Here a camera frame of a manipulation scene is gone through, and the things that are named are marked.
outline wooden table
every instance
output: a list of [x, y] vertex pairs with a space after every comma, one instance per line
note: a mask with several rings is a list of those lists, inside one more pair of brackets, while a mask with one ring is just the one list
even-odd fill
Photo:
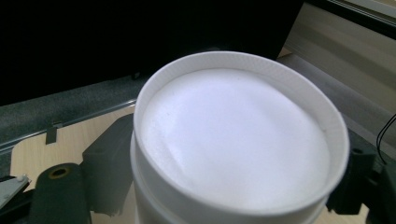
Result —
[[[57, 141], [46, 145], [46, 134], [40, 134], [20, 141], [12, 150], [10, 174], [27, 175], [35, 187], [38, 176], [46, 169], [60, 163], [82, 162], [82, 152], [95, 141], [114, 121], [134, 113], [134, 107], [128, 106], [80, 123], [58, 129]], [[134, 185], [125, 200], [123, 214], [109, 217], [92, 212], [92, 223], [134, 223]], [[364, 224], [368, 209], [363, 206], [358, 216], [339, 216], [323, 209], [315, 224]]]

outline black cable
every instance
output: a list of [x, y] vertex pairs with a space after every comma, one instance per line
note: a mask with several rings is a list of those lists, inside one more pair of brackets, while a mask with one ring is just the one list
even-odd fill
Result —
[[381, 141], [382, 138], [384, 137], [385, 132], [387, 131], [387, 129], [389, 128], [389, 126], [396, 120], [396, 114], [392, 116], [392, 118], [390, 118], [390, 120], [388, 120], [387, 124], [385, 124], [385, 126], [381, 129], [381, 131], [379, 132], [378, 136], [376, 137], [376, 150], [378, 152], [378, 156], [379, 158], [381, 158], [381, 161], [384, 162], [384, 164], [387, 164], [387, 162], [384, 160], [384, 158], [382, 158], [381, 155]]

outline white container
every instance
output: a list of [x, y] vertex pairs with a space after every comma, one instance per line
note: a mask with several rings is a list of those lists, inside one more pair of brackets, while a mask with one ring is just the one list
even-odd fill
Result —
[[342, 116], [302, 75], [242, 52], [192, 54], [136, 101], [139, 222], [313, 223], [348, 154]]

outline white surface inside container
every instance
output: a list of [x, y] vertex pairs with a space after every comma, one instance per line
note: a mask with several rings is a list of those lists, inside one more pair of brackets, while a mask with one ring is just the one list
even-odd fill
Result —
[[214, 204], [293, 206], [328, 179], [324, 131], [256, 73], [219, 68], [177, 77], [150, 99], [140, 126], [144, 149], [162, 173]]

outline dark background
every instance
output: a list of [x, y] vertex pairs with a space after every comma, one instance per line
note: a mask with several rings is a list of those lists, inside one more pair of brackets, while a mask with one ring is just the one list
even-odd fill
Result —
[[0, 106], [211, 49], [275, 59], [303, 1], [2, 1]]

